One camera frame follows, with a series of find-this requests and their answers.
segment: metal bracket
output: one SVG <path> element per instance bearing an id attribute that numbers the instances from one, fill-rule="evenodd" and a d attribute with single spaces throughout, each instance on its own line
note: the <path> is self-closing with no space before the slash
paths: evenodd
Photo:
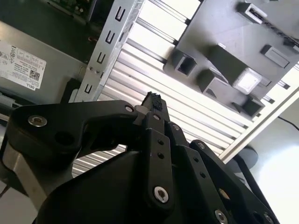
<path id="1" fill-rule="evenodd" d="M 115 0 L 89 61 L 75 102 L 96 101 L 102 92 L 144 0 Z"/>

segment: black mount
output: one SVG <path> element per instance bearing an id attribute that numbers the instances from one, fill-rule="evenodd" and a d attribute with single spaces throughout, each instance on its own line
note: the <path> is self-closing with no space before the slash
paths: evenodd
<path id="1" fill-rule="evenodd" d="M 119 144 L 126 152 L 70 178 L 76 158 Z M 22 157 L 33 182 L 8 154 Z M 0 156 L 12 187 L 33 203 L 32 189 L 46 194 L 36 224 L 279 223 L 204 142 L 187 142 L 151 92 L 135 108 L 124 101 L 17 108 Z"/>

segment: gray plastic part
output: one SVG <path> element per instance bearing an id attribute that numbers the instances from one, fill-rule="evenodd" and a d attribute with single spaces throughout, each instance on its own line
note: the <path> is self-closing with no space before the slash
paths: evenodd
<path id="1" fill-rule="evenodd" d="M 193 58 L 178 50 L 172 54 L 172 65 L 175 71 L 188 76 L 196 66 L 196 62 Z"/>
<path id="2" fill-rule="evenodd" d="M 299 38 L 299 14 L 296 7 L 298 0 L 280 1 L 265 4 L 265 0 L 251 0 L 265 12 L 267 20 L 283 29 L 293 38 Z M 254 71 L 263 76 L 261 82 L 250 94 L 258 99 L 263 98 L 273 86 L 299 61 L 297 51 L 283 45 L 284 39 L 264 25 L 250 24 L 250 22 L 237 11 L 240 0 L 204 0 L 197 13 L 180 38 L 175 50 L 194 58 L 195 68 L 188 76 L 175 71 L 171 57 L 164 66 L 164 72 L 183 84 L 198 90 L 198 75 L 203 70 L 215 68 L 207 59 L 211 46 L 221 43 L 225 50 Z M 275 46 L 280 52 L 288 56 L 290 63 L 282 68 L 273 63 L 263 54 L 261 49 L 265 45 Z M 243 105 L 247 96 L 233 87 L 223 83 L 214 82 L 211 88 L 217 96 L 217 101 L 232 108 L 232 102 Z"/>
<path id="3" fill-rule="evenodd" d="M 253 15 L 250 10 L 253 9 L 255 12 L 259 13 L 262 17 L 267 17 L 267 14 L 264 13 L 261 9 L 256 7 L 254 4 L 251 3 L 240 3 L 238 5 L 238 12 L 241 13 L 244 17 L 246 17 L 249 21 L 257 24 L 262 24 L 259 18 Z"/>
<path id="4" fill-rule="evenodd" d="M 265 107 L 255 96 L 250 96 L 242 109 L 251 117 L 255 117 Z"/>
<path id="5" fill-rule="evenodd" d="M 262 49 L 261 53 L 282 68 L 285 68 L 290 63 L 286 55 L 284 55 L 271 45 L 266 45 Z"/>
<path id="6" fill-rule="evenodd" d="M 144 0 L 114 1 L 75 102 L 96 101 L 99 98 L 143 3 Z"/>
<path id="7" fill-rule="evenodd" d="M 208 59 L 230 85 L 233 85 L 242 72 L 248 68 L 245 63 L 219 45 L 211 47 Z"/>
<path id="8" fill-rule="evenodd" d="M 198 87 L 203 94 L 208 94 L 214 98 L 217 98 L 213 87 L 219 86 L 219 83 L 224 84 L 224 86 L 229 85 L 227 80 L 221 75 L 217 74 L 215 71 L 211 69 L 202 71 L 198 76 Z"/>

